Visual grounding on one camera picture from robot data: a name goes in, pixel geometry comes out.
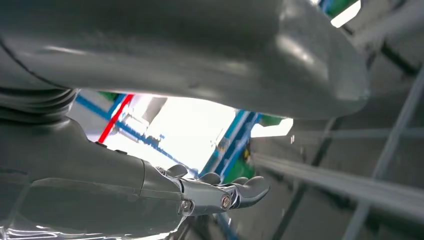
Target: metal bolt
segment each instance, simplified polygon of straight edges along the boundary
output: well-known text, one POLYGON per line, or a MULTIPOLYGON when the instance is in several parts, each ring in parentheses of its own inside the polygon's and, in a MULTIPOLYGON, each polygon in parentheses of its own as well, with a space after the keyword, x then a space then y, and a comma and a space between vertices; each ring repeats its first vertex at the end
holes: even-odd
POLYGON ((190 210, 190 207, 192 204, 189 201, 182 201, 181 202, 181 208, 184 212, 188 212, 190 210))
POLYGON ((223 210, 228 210, 231 207, 231 199, 230 196, 224 195, 221 199, 221 208, 223 210))

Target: red beam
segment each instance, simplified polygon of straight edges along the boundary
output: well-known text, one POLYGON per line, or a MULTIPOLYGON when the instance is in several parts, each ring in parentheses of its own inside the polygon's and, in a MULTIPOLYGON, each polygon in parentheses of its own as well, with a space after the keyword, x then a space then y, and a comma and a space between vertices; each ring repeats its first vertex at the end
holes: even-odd
POLYGON ((134 94, 128 94, 122 101, 122 104, 120 105, 118 111, 116 111, 115 115, 110 119, 109 123, 104 128, 103 132, 101 133, 100 137, 98 138, 99 143, 103 143, 105 139, 108 137, 109 133, 111 132, 114 125, 117 123, 119 116, 121 115, 122 111, 124 110, 125 106, 131 102, 131 99, 133 99, 134 94))

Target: robotic hand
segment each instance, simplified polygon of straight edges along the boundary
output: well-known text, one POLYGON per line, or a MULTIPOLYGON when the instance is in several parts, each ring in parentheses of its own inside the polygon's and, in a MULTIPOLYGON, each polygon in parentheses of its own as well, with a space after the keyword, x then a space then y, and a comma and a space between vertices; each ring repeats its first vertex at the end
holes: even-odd
POLYGON ((250 180, 241 177, 232 183, 220 185, 220 176, 214 172, 194 180, 181 178, 187 174, 183 165, 158 170, 177 184, 183 193, 185 200, 182 202, 182 210, 186 216, 217 214, 230 209, 246 208, 256 204, 270 189, 270 184, 262 176, 250 180))
POLYGON ((215 173, 182 178, 87 140, 71 119, 0 124, 0 235, 3 239, 140 238, 174 231, 188 216, 257 203, 270 185, 260 177, 229 184, 215 173))

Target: green panel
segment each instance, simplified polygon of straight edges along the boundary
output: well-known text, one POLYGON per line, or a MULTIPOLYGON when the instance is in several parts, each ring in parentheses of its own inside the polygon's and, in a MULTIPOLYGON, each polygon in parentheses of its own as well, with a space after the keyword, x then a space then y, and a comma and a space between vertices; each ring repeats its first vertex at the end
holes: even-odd
POLYGON ((357 0, 334 0, 327 11, 327 14, 334 18, 356 1, 357 0))
POLYGON ((112 102, 115 101, 115 99, 117 99, 118 97, 118 93, 114 93, 114 92, 99 91, 98 93, 102 95, 103 97, 105 97, 107 100, 112 102))
POLYGON ((223 183, 228 184, 240 177, 251 179, 255 175, 255 169, 249 166, 241 157, 235 162, 223 183))
POLYGON ((260 119, 260 124, 264 127, 275 126, 279 125, 281 120, 283 120, 282 117, 263 115, 260 119))

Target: blue steel beam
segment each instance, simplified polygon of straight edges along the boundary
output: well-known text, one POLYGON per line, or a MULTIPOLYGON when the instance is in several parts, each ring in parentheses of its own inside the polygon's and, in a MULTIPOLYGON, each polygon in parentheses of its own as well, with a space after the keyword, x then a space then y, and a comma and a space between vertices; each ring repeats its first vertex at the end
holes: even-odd
MULTIPOLYGON (((98 116, 102 117, 103 119, 105 119, 107 121, 109 121, 111 119, 111 116, 109 115, 108 112, 104 111, 103 109, 101 109, 100 107, 95 105, 93 102, 91 102, 90 100, 86 99, 85 97, 83 97, 81 95, 78 95, 76 97, 76 102, 83 105, 84 107, 86 107, 87 109, 89 109, 90 111, 92 111, 93 113, 97 114, 98 116)), ((197 171, 195 171, 192 168, 187 167, 185 164, 183 164, 182 162, 175 159, 171 154, 167 153, 165 150, 158 147, 152 140, 147 139, 144 134, 140 134, 139 132, 137 132, 136 130, 134 130, 133 128, 131 128, 130 126, 126 125, 125 123, 123 123, 121 121, 117 121, 115 126, 124 130, 125 132, 127 132, 128 134, 130 134, 131 136, 136 138, 137 140, 142 141, 144 144, 151 146, 153 149, 155 149, 159 153, 161 153, 161 154, 165 155, 166 157, 170 158, 171 160, 173 160, 176 164, 181 164, 181 165, 185 166, 187 168, 187 170, 190 173, 192 173, 195 177, 197 177, 199 175, 197 171)))

